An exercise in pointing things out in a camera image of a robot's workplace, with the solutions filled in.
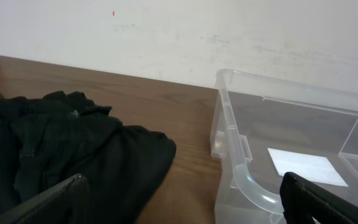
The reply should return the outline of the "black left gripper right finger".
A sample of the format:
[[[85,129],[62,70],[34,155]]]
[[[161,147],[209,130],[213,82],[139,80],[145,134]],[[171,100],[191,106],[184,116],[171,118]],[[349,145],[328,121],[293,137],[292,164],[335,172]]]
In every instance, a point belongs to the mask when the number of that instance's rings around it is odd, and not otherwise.
[[[294,172],[284,174],[280,198],[287,224],[358,224],[357,206]]]

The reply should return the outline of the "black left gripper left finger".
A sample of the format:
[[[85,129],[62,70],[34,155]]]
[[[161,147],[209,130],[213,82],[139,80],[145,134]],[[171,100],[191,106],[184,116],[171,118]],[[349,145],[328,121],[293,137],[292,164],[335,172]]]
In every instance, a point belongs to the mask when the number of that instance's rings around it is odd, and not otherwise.
[[[0,224],[86,223],[89,207],[88,180],[75,174],[0,214]]]

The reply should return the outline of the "black garment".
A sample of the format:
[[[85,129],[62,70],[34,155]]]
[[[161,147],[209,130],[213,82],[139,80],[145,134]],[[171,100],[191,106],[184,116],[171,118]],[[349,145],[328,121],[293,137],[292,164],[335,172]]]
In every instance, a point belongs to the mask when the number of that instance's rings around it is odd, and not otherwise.
[[[88,223],[133,223],[176,153],[164,133],[126,126],[81,92],[0,95],[0,214],[75,175],[89,184]]]

